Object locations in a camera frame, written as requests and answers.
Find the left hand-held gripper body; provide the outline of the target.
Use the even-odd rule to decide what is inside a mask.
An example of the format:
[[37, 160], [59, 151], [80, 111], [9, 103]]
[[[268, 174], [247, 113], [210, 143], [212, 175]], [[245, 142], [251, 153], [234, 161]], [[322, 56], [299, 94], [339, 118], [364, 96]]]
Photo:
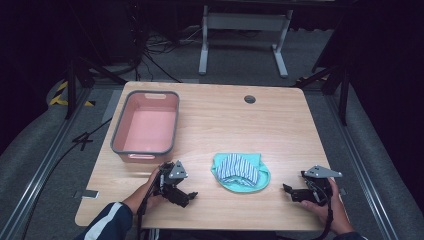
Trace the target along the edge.
[[155, 194], [181, 206], [183, 201], [189, 197], [188, 194], [179, 190], [177, 185], [187, 177], [188, 174], [180, 161], [162, 164], [159, 168], [158, 179], [155, 181]]

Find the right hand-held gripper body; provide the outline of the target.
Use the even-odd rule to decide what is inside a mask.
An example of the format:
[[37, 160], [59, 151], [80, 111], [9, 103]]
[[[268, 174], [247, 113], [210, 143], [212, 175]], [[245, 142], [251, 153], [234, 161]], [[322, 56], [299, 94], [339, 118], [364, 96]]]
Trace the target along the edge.
[[316, 203], [319, 206], [324, 206], [328, 203], [333, 195], [328, 179], [342, 176], [343, 174], [339, 171], [334, 171], [320, 165], [315, 165], [309, 170], [301, 172], [301, 177], [304, 179], [307, 188], [294, 189], [292, 194], [300, 195], [302, 201], [307, 200]]

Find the teal and striped cloth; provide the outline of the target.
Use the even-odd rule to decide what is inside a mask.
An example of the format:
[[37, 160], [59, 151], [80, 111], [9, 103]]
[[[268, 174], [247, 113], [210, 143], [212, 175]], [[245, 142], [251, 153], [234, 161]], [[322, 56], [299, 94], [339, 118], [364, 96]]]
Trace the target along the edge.
[[217, 153], [211, 173], [221, 186], [235, 193], [261, 191], [271, 180], [260, 153]]

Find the pink basin with grey rim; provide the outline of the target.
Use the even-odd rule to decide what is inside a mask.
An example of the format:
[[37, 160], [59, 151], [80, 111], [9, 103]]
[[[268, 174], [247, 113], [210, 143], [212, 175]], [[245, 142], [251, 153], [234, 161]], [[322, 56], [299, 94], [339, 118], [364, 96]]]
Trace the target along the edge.
[[162, 163], [172, 159], [179, 115], [173, 91], [136, 90], [125, 99], [111, 149], [124, 162]]

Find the person's left hand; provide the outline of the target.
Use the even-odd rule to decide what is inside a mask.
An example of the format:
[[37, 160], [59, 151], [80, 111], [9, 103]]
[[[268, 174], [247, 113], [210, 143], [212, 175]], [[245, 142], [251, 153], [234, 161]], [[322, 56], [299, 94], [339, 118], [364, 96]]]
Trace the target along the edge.
[[162, 196], [154, 196], [153, 193], [150, 191], [150, 187], [152, 186], [158, 172], [159, 168], [156, 168], [144, 184], [138, 187], [130, 196], [128, 196], [122, 201], [123, 204], [130, 208], [131, 212], [134, 215], [137, 214], [137, 211], [144, 199], [147, 200], [147, 209], [157, 206], [164, 200]]

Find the person's right hand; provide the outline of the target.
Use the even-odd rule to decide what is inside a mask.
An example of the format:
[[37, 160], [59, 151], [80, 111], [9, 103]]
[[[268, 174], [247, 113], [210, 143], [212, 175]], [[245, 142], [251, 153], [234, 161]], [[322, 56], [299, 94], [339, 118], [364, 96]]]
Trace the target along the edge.
[[[331, 223], [330, 230], [337, 236], [353, 232], [354, 228], [349, 221], [344, 204], [340, 198], [338, 186], [333, 179], [329, 178], [328, 181], [333, 192], [330, 205], [333, 212], [333, 221]], [[328, 217], [328, 205], [319, 206], [313, 202], [303, 200], [301, 202], [301, 206], [305, 210], [317, 215], [319, 220], [323, 224], [326, 224]]]

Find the grey tape patch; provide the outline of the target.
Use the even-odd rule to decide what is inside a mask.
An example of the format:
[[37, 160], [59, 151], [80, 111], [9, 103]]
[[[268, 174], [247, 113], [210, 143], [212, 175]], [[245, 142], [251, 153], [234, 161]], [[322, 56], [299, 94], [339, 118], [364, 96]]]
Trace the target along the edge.
[[74, 193], [76, 199], [96, 199], [99, 195], [95, 190], [79, 190]]

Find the black tripod stand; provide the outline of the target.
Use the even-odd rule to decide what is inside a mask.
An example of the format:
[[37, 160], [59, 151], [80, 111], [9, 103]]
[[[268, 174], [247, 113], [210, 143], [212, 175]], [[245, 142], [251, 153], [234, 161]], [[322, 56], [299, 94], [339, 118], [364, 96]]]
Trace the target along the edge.
[[117, 74], [86, 58], [76, 57], [72, 59], [69, 62], [66, 77], [68, 82], [68, 106], [66, 119], [70, 119], [77, 108], [76, 81], [79, 81], [83, 88], [92, 88], [94, 86], [95, 80], [92, 73], [89, 71], [90, 68], [119, 85], [125, 85], [127, 83], [126, 80], [119, 77]]
[[324, 95], [333, 95], [337, 88], [340, 88], [339, 93], [339, 104], [338, 104], [338, 116], [341, 123], [346, 126], [346, 111], [347, 111], [347, 100], [349, 93], [349, 73], [348, 68], [344, 65], [335, 65], [329, 68], [325, 68], [317, 73], [314, 73], [309, 77], [301, 77], [293, 85], [294, 88], [302, 89], [317, 80], [326, 77], [327, 80], [321, 87], [321, 92]]

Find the yellow and black floor tape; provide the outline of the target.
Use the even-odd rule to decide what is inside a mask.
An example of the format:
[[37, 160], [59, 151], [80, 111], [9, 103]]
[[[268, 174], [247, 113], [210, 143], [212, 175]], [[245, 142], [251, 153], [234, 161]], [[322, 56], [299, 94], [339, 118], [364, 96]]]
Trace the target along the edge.
[[53, 95], [52, 99], [50, 100], [50, 105], [63, 105], [67, 106], [68, 101], [62, 98], [63, 93], [68, 87], [68, 82], [64, 80], [57, 88], [55, 94]]

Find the grey metal floor rail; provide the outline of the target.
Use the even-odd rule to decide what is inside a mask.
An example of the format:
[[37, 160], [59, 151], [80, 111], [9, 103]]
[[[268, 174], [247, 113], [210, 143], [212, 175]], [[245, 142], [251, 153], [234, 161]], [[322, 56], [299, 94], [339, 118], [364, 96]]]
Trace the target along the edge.
[[325, 96], [324, 99], [328, 108], [330, 109], [333, 119], [336, 121], [336, 126], [342, 135], [343, 141], [347, 145], [353, 171], [359, 180], [360, 186], [364, 192], [365, 198], [368, 202], [374, 219], [376, 220], [383, 239], [399, 240], [399, 237], [382, 203], [380, 195], [373, 184], [370, 174], [366, 170], [366, 167], [350, 135], [350, 132], [348, 128], [342, 124], [339, 118], [336, 101], [331, 96]]
[[26, 184], [24, 192], [5, 223], [4, 228], [0, 231], [0, 240], [13, 240], [20, 229], [28, 227], [41, 192], [43, 191], [50, 175], [63, 158], [63, 155], [60, 155], [59, 152], [65, 142], [65, 137], [70, 132], [76, 116], [81, 111], [91, 91], [91, 88], [82, 88], [81, 92], [76, 95], [76, 111], [70, 119], [66, 119], [66, 115], [63, 118], [59, 129], [56, 131], [56, 135], [50, 142], [48, 150], [43, 156], [34, 174], [31, 176], [31, 179]]

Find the white metal desk frame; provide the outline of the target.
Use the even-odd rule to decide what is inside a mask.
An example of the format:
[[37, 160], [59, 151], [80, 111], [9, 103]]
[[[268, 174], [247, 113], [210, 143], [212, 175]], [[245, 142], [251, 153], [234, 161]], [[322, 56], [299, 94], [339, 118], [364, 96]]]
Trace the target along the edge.
[[288, 10], [283, 15], [265, 15], [248, 13], [216, 13], [211, 12], [209, 7], [203, 7], [202, 16], [202, 47], [198, 73], [205, 75], [208, 64], [208, 32], [210, 30], [251, 30], [279, 32], [279, 40], [271, 46], [274, 59], [282, 78], [288, 77], [288, 71], [283, 59], [282, 48], [289, 30], [293, 11]]

